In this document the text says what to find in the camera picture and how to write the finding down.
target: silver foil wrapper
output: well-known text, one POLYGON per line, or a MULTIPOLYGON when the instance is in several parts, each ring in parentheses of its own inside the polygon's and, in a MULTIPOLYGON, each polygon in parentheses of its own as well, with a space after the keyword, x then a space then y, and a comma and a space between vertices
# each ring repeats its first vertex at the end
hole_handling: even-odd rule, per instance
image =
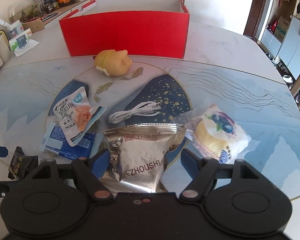
POLYGON ((182 142, 179 124, 134 124, 103 131, 109 142, 110 164, 101 181, 117 192, 162 192, 165 155, 182 142))

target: brown wooden door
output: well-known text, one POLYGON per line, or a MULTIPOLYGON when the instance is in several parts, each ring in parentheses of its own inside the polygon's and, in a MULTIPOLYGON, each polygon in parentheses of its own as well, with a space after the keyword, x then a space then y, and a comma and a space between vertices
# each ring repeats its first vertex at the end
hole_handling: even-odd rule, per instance
POLYGON ((265 3, 266 0, 252 0, 250 14, 243 35, 251 37, 252 39, 255 38, 265 3))

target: usb cable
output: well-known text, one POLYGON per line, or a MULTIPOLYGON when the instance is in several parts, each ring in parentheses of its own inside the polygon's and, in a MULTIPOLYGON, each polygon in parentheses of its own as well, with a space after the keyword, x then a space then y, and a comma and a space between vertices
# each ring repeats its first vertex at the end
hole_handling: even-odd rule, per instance
POLYGON ((129 119, 133 115, 139 116, 155 116, 160 113, 160 103, 153 101, 142 102, 128 111, 119 111, 109 116, 109 122, 116 124, 129 119))

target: red box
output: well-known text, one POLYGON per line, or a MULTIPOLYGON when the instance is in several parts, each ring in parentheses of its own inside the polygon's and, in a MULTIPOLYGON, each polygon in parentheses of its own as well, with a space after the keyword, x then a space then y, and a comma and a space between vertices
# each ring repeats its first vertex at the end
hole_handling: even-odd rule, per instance
POLYGON ((71 56, 126 49, 183 58, 189 12, 183 0, 93 0, 59 23, 71 56))

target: screw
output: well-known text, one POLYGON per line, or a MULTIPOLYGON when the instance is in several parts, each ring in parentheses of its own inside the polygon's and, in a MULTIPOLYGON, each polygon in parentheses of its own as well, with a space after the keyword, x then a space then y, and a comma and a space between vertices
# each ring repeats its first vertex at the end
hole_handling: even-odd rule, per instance
POLYGON ((96 198, 108 198, 110 197, 110 192, 109 191, 106 191, 106 190, 98 190, 94 193, 94 196, 96 198))
POLYGON ((151 199, 150 199, 150 198, 143 198, 143 199, 142 199, 142 202, 144 202, 144 203, 149 203, 149 202, 151 202, 151 199))
POLYGON ((198 192, 196 192, 195 190, 192 190, 192 189, 188 189, 188 190, 185 190, 182 195, 186 198, 195 198, 199 195, 198 192))
POLYGON ((134 201, 132 201, 133 204, 136 204, 136 205, 140 205, 142 204, 142 201, 141 200, 138 200, 138 199, 135 199, 134 201))

